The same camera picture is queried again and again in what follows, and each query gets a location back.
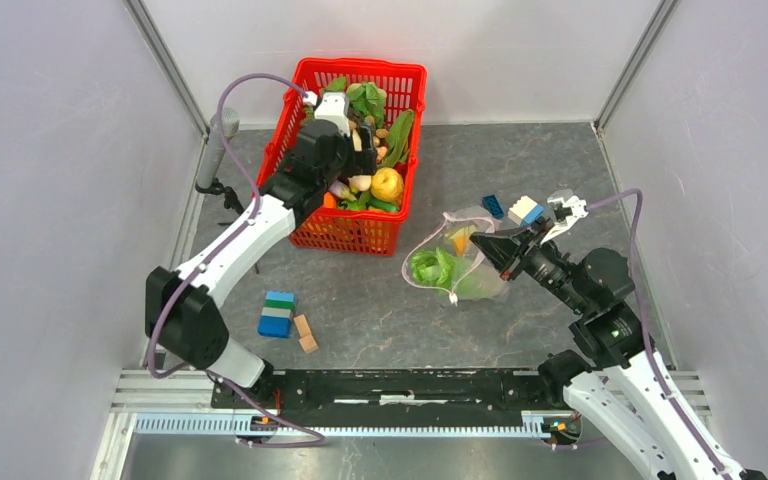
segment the red basket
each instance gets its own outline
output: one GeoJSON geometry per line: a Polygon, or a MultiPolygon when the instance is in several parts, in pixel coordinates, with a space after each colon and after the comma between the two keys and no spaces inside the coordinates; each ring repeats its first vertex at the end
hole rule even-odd
{"type": "MultiPolygon", "coordinates": [[[[417,150],[422,111],[425,109],[425,68],[421,65],[361,58],[305,58],[296,67],[293,81],[306,90],[318,92],[341,75],[348,77],[349,83],[375,82],[387,92],[388,124],[402,110],[411,108],[416,112],[408,138],[408,161],[395,167],[405,180],[402,208],[398,213],[381,213],[323,207],[290,235],[290,241],[297,247],[391,256],[396,251],[399,228],[410,213],[414,171],[419,164],[417,150]]],[[[262,185],[278,169],[284,151],[295,145],[296,134],[304,116],[301,98],[289,90],[284,95],[284,110],[275,134],[264,149],[263,165],[257,177],[258,185],[262,185]]]]}

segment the carrot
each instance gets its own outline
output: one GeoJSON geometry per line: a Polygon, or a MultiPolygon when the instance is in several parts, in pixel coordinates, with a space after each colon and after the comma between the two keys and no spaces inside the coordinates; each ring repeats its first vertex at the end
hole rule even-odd
{"type": "Polygon", "coordinates": [[[322,206],[325,208],[337,208],[337,199],[331,192],[325,192],[325,196],[322,198],[322,206]]]}

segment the white wall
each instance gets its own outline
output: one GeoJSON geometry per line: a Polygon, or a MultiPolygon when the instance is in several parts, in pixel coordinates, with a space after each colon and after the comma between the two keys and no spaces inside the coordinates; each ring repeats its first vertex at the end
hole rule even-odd
{"type": "MultiPolygon", "coordinates": [[[[292,77],[307,56],[415,62],[426,123],[592,120],[658,0],[146,0],[202,111],[250,72],[292,77]]],[[[274,127],[284,88],[229,105],[274,127]]]]}
{"type": "Polygon", "coordinates": [[[768,476],[768,2],[681,2],[606,142],[677,356],[768,476]]]}
{"type": "Polygon", "coordinates": [[[198,138],[119,1],[0,1],[0,479],[87,478],[198,138]]]}

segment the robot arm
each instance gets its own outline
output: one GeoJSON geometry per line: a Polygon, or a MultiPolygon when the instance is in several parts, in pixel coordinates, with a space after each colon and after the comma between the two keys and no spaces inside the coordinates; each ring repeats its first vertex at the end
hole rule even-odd
{"type": "MultiPolygon", "coordinates": [[[[744,470],[725,452],[668,374],[673,393],[669,398],[663,394],[647,358],[640,320],[623,300],[634,289],[626,259],[613,250],[597,248],[575,264],[550,240],[586,216],[586,203],[566,191],[553,195],[550,204],[557,224],[538,217],[517,229],[474,233],[471,240],[503,279],[513,280],[524,272],[581,316],[570,325],[576,345],[601,375],[620,387],[636,412],[618,402],[590,365],[571,350],[538,369],[548,400],[566,404],[591,420],[643,478],[766,478],[744,470]],[[700,441],[714,452],[723,470],[718,471],[700,441]]],[[[522,217],[516,213],[512,211],[514,217],[522,217]]],[[[655,351],[654,358],[656,368],[667,372],[660,353],[655,351]]]]}
{"type": "Polygon", "coordinates": [[[359,126],[360,145],[352,140],[342,92],[323,95],[314,119],[305,124],[284,158],[261,186],[260,210],[254,202],[213,243],[175,271],[156,268],[146,280],[146,335],[182,282],[192,281],[172,308],[159,343],[185,362],[248,388],[271,368],[229,335],[219,308],[243,275],[279,240],[300,226],[340,177],[375,173],[373,132],[359,126]]]}

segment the cable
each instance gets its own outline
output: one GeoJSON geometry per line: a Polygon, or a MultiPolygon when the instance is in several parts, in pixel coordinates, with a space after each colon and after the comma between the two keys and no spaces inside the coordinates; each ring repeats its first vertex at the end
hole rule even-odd
{"type": "MultiPolygon", "coordinates": [[[[711,446],[708,445],[708,442],[706,442],[702,437],[702,433],[696,428],[695,425],[693,425],[693,422],[690,420],[690,417],[688,417],[687,413],[685,413],[685,411],[681,408],[678,400],[672,396],[672,391],[670,390],[669,385],[667,385],[667,380],[664,378],[664,374],[661,372],[661,369],[658,368],[658,365],[655,362],[655,349],[652,347],[652,339],[649,338],[649,309],[646,306],[646,299],[643,297],[643,282],[640,279],[639,271],[640,261],[637,258],[637,224],[640,220],[640,211],[643,208],[643,192],[641,192],[639,188],[631,188],[599,202],[587,205],[585,209],[588,212],[597,210],[612,203],[618,202],[625,197],[630,197],[631,195],[637,196],[637,203],[634,207],[634,214],[631,217],[631,245],[629,247],[628,260],[631,270],[631,280],[635,285],[634,299],[637,301],[637,307],[640,309],[640,326],[641,333],[643,334],[643,346],[646,349],[646,358],[649,360],[649,366],[652,368],[652,371],[655,372],[655,379],[661,386],[661,390],[663,391],[664,396],[666,396],[666,398],[669,400],[670,405],[672,405],[676,414],[678,414],[679,418],[681,418],[684,426],[687,427],[687,429],[690,431],[690,434],[696,440],[696,443],[699,444],[699,446],[708,456],[708,459],[711,461],[711,463],[714,464],[714,467],[716,467],[717,471],[724,472],[726,469],[725,464],[723,464],[719,457],[717,457],[717,454],[714,452],[711,446]]],[[[732,480],[732,476],[729,473],[723,473],[722,476],[725,480],[732,480]]]]}
{"type": "MultiPolygon", "coordinates": [[[[255,78],[264,78],[267,80],[274,80],[279,83],[283,83],[284,85],[288,86],[289,88],[295,90],[299,93],[302,97],[305,96],[305,91],[302,87],[296,85],[295,83],[284,79],[282,77],[279,77],[277,75],[272,75],[269,73],[252,73],[249,75],[244,75],[233,82],[231,82],[230,85],[228,85],[227,88],[225,88],[225,91],[222,92],[222,95],[219,97],[219,105],[216,108],[217,115],[216,118],[218,119],[218,129],[220,131],[224,130],[224,125],[222,124],[222,109],[225,107],[225,100],[228,98],[228,95],[231,93],[234,88],[236,88],[238,85],[240,85],[243,82],[246,82],[248,80],[252,80],[255,78]]],[[[228,139],[225,138],[225,136],[222,136],[222,145],[225,147],[225,152],[231,157],[232,160],[234,160],[234,163],[237,164],[237,167],[240,169],[240,172],[242,172],[243,176],[246,178],[246,180],[249,183],[249,186],[252,189],[253,195],[254,195],[254,207],[252,208],[252,212],[249,214],[249,216],[246,218],[246,221],[243,222],[239,227],[237,227],[236,230],[231,232],[228,237],[226,237],[222,242],[219,243],[219,245],[216,246],[213,250],[210,251],[210,253],[207,254],[207,256],[202,261],[202,265],[204,267],[207,267],[210,262],[216,258],[219,253],[222,252],[222,250],[225,249],[231,242],[234,241],[237,237],[240,236],[241,233],[249,226],[249,221],[253,219],[258,212],[260,211],[260,205],[261,205],[261,196],[260,192],[257,189],[257,184],[255,183],[254,179],[251,175],[249,175],[248,171],[246,171],[246,167],[243,165],[243,162],[240,161],[240,159],[237,157],[237,154],[234,153],[234,150],[231,148],[230,143],[228,142],[228,139]]],[[[163,330],[163,325],[166,323],[166,320],[169,319],[169,314],[172,311],[172,308],[174,308],[175,304],[178,302],[178,299],[181,298],[181,295],[184,293],[184,290],[187,288],[188,285],[190,285],[193,280],[195,280],[196,277],[201,274],[203,269],[196,268],[193,269],[192,272],[190,272],[187,277],[178,285],[178,287],[172,292],[172,295],[169,296],[169,299],[166,301],[166,304],[163,305],[163,309],[160,311],[160,315],[157,318],[157,323],[154,325],[154,330],[151,332],[151,339],[149,340],[148,344],[148,352],[147,360],[148,360],[148,371],[151,373],[151,376],[154,378],[166,378],[169,375],[172,375],[173,373],[177,372],[178,370],[181,370],[186,366],[185,362],[181,362],[178,365],[175,365],[172,368],[169,368],[165,371],[159,371],[157,370],[157,364],[155,361],[155,353],[157,351],[157,343],[160,340],[160,332],[163,330]]],[[[299,432],[312,435],[316,437],[316,440],[309,441],[309,442],[293,442],[293,443],[281,443],[281,444],[251,444],[251,446],[261,447],[261,448],[293,448],[293,447],[303,447],[303,446],[315,446],[315,445],[321,445],[325,442],[325,436],[323,436],[320,433],[314,432],[313,430],[310,430],[308,428],[302,427],[301,425],[296,425],[295,423],[292,423],[290,421],[284,420],[282,418],[279,418],[275,415],[272,415],[271,413],[267,412],[263,407],[257,404],[254,400],[252,400],[251,397],[246,395],[246,393],[243,391],[242,388],[240,388],[239,385],[235,384],[234,382],[222,379],[222,377],[216,375],[214,372],[207,371],[209,374],[212,374],[216,377],[216,380],[218,382],[223,382],[228,385],[231,390],[234,391],[237,395],[240,396],[246,403],[249,404],[252,408],[260,412],[265,417],[275,421],[276,423],[280,425],[284,425],[285,427],[292,428],[294,430],[298,430],[299,432]]]]}

